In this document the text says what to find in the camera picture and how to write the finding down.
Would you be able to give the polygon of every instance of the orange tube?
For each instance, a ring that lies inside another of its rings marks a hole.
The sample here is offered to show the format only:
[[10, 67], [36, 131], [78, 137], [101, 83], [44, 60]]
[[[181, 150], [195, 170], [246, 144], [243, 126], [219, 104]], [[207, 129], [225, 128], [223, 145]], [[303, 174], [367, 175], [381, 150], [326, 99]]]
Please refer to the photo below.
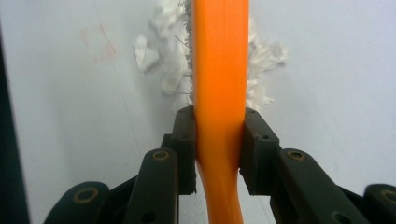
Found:
[[211, 224], [243, 223], [237, 194], [248, 70], [248, 0], [192, 0], [197, 160]]

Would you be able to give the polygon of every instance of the red mark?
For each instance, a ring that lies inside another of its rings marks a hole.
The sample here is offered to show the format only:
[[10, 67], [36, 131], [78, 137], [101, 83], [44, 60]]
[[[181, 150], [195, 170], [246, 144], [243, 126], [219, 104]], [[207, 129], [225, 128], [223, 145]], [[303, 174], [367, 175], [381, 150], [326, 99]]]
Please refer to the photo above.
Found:
[[79, 36], [96, 62], [108, 62], [117, 55], [116, 48], [108, 37], [104, 25], [84, 28], [79, 32]]

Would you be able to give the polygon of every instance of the white wall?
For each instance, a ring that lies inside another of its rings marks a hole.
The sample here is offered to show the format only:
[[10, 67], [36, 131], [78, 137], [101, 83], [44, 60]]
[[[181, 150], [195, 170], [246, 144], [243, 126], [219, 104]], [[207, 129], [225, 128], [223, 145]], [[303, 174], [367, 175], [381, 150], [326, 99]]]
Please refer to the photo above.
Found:
[[[171, 99], [139, 73], [133, 44], [150, 35], [157, 1], [2, 0], [8, 82], [32, 223], [86, 180], [114, 188], [172, 131]], [[290, 49], [262, 77], [276, 98], [261, 114], [282, 147], [310, 153], [339, 185], [362, 194], [396, 185], [396, 4], [251, 0], [260, 35]], [[180, 223], [203, 223], [199, 194]], [[240, 183], [246, 223], [274, 222], [268, 199]]]

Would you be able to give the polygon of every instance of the white foam debris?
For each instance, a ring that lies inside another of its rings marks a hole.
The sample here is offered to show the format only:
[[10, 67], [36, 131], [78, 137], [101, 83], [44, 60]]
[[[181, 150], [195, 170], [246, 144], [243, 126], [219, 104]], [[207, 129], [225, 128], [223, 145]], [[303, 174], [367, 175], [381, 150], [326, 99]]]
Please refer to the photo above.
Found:
[[[144, 72], [150, 67], [159, 66], [162, 76], [161, 88], [163, 92], [174, 97], [172, 105], [174, 111], [192, 104], [191, 70], [186, 60], [190, 50], [185, 43], [188, 33], [184, 27], [186, 22], [184, 1], [188, 0], [160, 1], [149, 20], [150, 27], [155, 33], [152, 44], [150, 45], [145, 37], [139, 36], [135, 45], [136, 62], [140, 71]], [[273, 98], [266, 96], [264, 85], [259, 80], [260, 75], [284, 63], [289, 53], [278, 42], [262, 41], [252, 17], [249, 17], [248, 25], [247, 106], [260, 110], [263, 105], [274, 101]]]

